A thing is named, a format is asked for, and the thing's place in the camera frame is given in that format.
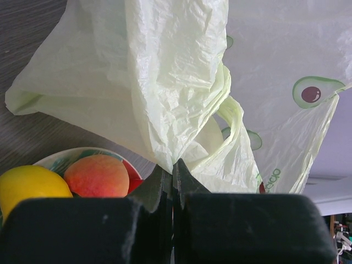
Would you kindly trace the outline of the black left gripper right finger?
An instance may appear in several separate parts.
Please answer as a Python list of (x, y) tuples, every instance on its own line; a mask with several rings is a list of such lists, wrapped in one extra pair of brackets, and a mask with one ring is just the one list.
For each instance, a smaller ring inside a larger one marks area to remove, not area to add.
[(173, 167), (176, 263), (332, 263), (325, 220), (306, 196), (211, 193)]

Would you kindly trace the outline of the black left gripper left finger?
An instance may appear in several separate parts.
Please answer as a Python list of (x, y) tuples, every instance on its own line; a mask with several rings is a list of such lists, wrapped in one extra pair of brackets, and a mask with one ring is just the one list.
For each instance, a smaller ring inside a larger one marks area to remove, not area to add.
[(1, 263), (170, 263), (172, 176), (125, 198), (28, 199), (1, 230)]

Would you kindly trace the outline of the light green plastic bag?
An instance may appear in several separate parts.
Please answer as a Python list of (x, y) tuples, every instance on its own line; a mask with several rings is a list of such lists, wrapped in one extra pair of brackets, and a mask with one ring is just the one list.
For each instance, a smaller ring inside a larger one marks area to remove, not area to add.
[(213, 192), (301, 193), (349, 88), (351, 1), (68, 1), (5, 103)]

